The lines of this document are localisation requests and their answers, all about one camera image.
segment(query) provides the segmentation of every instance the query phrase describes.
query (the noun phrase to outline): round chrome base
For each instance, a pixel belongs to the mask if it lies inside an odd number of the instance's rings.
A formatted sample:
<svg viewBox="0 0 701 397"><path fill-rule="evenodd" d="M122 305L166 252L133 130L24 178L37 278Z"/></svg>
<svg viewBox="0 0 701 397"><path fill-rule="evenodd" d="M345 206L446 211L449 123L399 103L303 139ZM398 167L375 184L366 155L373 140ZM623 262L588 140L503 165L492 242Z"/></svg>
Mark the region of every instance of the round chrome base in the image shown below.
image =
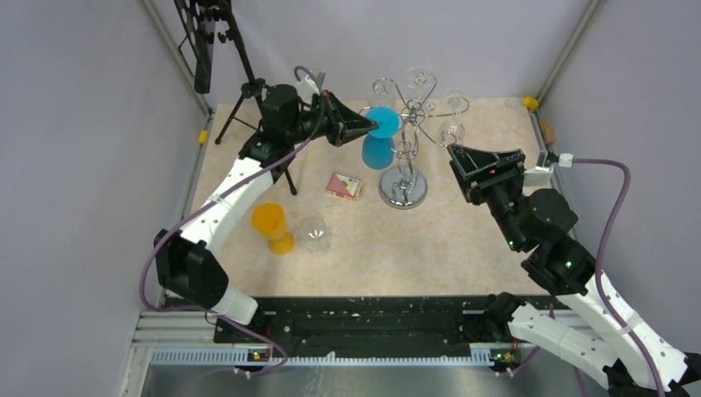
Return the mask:
<svg viewBox="0 0 701 397"><path fill-rule="evenodd" d="M410 189L402 189L402 171L394 167L382 175L379 180L379 196L390 207L397 209L411 209L423 203L428 192L426 177L416 172L416 181Z"/></svg>

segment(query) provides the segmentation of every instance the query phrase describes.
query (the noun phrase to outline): gray wall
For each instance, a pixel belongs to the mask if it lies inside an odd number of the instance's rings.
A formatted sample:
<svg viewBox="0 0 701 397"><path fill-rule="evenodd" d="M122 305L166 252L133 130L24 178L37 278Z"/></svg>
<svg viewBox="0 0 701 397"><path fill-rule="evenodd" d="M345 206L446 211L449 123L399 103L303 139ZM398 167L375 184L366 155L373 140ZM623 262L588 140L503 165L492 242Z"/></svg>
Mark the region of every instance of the gray wall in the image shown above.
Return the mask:
<svg viewBox="0 0 701 397"><path fill-rule="evenodd" d="M173 0L155 0L176 41ZM339 98L367 98L370 81L429 65L436 91L474 96L536 95L588 0L232 1L257 77L293 82L295 65L327 72ZM219 23L219 29L226 27ZM185 57L193 63L189 44ZM235 102L246 81L232 42L216 41L208 102Z"/></svg>
<svg viewBox="0 0 701 397"><path fill-rule="evenodd" d="M204 120L136 0L5 2L0 54L0 395L113 395Z"/></svg>
<svg viewBox="0 0 701 397"><path fill-rule="evenodd" d="M632 187L605 266L662 337L694 352L701 352L700 26L697 0L608 2L543 108L559 134L557 150L630 166ZM584 243L595 251L621 172L581 165L564 179Z"/></svg>

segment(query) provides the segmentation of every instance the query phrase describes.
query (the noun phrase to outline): marble table surface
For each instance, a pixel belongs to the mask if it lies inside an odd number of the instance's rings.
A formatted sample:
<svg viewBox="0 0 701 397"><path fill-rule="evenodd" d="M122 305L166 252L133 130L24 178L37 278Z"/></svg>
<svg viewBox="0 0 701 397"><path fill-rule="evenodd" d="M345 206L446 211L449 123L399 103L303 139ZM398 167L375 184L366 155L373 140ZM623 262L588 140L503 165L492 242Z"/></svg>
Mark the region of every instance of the marble table surface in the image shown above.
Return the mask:
<svg viewBox="0 0 701 397"><path fill-rule="evenodd" d="M504 99L470 99L470 109L459 116L467 129L464 145L486 151L520 148L526 153L526 167L532 168L539 148L528 113L525 108L507 108ZM367 102L346 104L359 110ZM435 104L434 112L447 110L439 100ZM193 209L226 176L252 133L234 121L221 145L214 145L231 108L232 104L223 103L215 113ZM255 125L260 114L249 101L238 117ZM441 122L428 119L424 128L435 133ZM325 139L313 141L289 168L298 196L290 194L281 178L256 200L228 237L217 259L230 283L253 296L547 294L521 268L526 255L508 249L487 206L465 202L446 149L424 136L420 139L415 164L427 178L428 195L408 211L390 208L380 198L383 171L372 170L361 160L362 139L341 148ZM364 180L359 201L326 193L333 172ZM331 233L329 250L312 253L298 240L288 255L270 252L250 224L253 208L266 202L282 205L293 232L305 218L322 218Z"/></svg>

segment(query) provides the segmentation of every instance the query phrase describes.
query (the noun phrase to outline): orange cup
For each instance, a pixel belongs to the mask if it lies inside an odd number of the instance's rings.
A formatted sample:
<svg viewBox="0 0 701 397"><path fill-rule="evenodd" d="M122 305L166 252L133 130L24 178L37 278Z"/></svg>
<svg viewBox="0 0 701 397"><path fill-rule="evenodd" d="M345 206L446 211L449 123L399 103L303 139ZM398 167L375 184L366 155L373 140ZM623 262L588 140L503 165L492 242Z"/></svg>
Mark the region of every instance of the orange cup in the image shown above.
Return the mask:
<svg viewBox="0 0 701 397"><path fill-rule="evenodd" d="M268 248L284 255L294 247L294 236L287 230L284 210L279 204L264 203L253 210L250 222L261 236L268 239Z"/></svg>

